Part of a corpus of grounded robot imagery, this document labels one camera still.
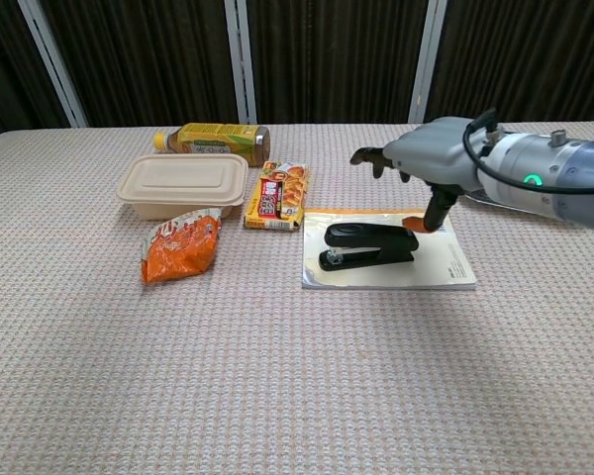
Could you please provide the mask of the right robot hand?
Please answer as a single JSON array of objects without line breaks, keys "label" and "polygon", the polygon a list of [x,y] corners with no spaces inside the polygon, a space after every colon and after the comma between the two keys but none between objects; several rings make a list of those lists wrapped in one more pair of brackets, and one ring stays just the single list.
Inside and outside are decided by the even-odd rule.
[{"label": "right robot hand", "polygon": [[405,218],[402,226],[414,233],[433,233],[460,196],[481,188],[477,167],[462,142],[471,121],[456,116],[434,119],[383,147],[357,149],[349,163],[370,163],[376,179],[391,168],[398,171],[403,182],[415,177],[430,186],[432,197],[424,215]]}]

